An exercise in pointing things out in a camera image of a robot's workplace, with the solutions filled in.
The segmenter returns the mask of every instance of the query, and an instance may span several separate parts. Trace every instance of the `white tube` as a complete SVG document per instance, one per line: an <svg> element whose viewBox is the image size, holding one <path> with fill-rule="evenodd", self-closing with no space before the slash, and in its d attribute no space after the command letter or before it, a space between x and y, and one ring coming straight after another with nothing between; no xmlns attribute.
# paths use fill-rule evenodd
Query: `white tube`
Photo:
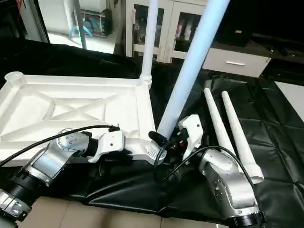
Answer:
<svg viewBox="0 0 304 228"><path fill-rule="evenodd" d="M242 126L238 120L238 116L233 108L232 102L227 91L222 92L222 97L229 119L230 127L233 133L234 141L236 142L237 151L239 158L244 165L246 171L248 172L251 180L254 184L258 184L264 180L264 176L261 168L257 165L245 134L243 132Z"/></svg>
<svg viewBox="0 0 304 228"><path fill-rule="evenodd" d="M196 77L224 16L229 0L209 0L180 70L157 132L167 139L178 121Z"/></svg>
<svg viewBox="0 0 304 228"><path fill-rule="evenodd" d="M236 155L234 152L234 149L232 147L231 141L229 139L229 136L227 134L226 128L223 124L222 118L219 115L218 108L214 102L213 96L210 92L210 89L205 88L204 89L205 98L207 101L208 109L210 112L210 116L212 119L213 127L215 130L215 134L217 135L218 143L220 146L227 148L231 152Z"/></svg>
<svg viewBox="0 0 304 228"><path fill-rule="evenodd" d="M158 0L150 0L146 36L144 41L144 53L142 61L142 72L139 76L141 84L147 84L149 89L152 84L151 67L153 61L153 49L157 25Z"/></svg>

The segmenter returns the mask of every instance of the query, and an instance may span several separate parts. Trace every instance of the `glass cabinet door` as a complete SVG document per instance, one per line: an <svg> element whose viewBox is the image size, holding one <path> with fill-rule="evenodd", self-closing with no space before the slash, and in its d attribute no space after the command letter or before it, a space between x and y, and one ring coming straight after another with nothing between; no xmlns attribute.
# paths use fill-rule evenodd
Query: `glass cabinet door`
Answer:
<svg viewBox="0 0 304 228"><path fill-rule="evenodd" d="M127 0L127 7L128 4L131 4L132 8L129 10L127 9L126 13L126 55L130 57L142 57L146 36L149 1ZM160 0L158 6L153 53L157 61L162 61L173 9L173 1ZM130 14L132 14L132 24L128 26Z"/></svg>
<svg viewBox="0 0 304 228"><path fill-rule="evenodd" d="M164 62L170 63L173 58L185 59L193 39L204 5L191 5L174 2Z"/></svg>

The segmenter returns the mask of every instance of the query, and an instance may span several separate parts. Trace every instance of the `white wall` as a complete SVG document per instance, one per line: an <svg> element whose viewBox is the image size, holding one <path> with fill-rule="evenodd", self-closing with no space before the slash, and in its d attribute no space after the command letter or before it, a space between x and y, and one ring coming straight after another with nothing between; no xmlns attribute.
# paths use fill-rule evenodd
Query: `white wall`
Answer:
<svg viewBox="0 0 304 228"><path fill-rule="evenodd" d="M66 11L66 19L69 30L74 26L74 1L73 0L64 0L64 6Z"/></svg>
<svg viewBox="0 0 304 228"><path fill-rule="evenodd" d="M38 0L48 31L69 34L69 24L64 0Z"/></svg>
<svg viewBox="0 0 304 228"><path fill-rule="evenodd" d="M26 36L26 39L41 41L40 34L39 34L39 31L38 31L38 28L37 28L37 24L35 22L33 12L32 12L31 7L29 5L29 0L24 0L24 3L26 5L26 8L24 7L24 4L22 3L22 5L21 5L21 17L22 17L25 29L28 32L28 34Z"/></svg>

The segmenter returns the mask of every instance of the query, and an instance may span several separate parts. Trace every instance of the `white table top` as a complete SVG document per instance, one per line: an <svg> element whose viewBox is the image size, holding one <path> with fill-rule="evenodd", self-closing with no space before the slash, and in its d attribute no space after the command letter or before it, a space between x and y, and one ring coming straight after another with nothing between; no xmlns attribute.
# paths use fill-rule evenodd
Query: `white table top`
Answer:
<svg viewBox="0 0 304 228"><path fill-rule="evenodd" d="M304 122L304 86L275 82Z"/></svg>

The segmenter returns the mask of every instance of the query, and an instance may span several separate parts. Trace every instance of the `drawer handle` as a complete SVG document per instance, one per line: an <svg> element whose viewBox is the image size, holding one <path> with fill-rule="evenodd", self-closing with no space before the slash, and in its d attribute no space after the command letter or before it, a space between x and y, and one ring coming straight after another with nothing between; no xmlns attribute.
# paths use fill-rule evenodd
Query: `drawer handle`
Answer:
<svg viewBox="0 0 304 228"><path fill-rule="evenodd" d="M246 66L245 63L237 63L237 62L231 62L231 61L226 61L227 64L231 64L231 65L237 65L237 66Z"/></svg>

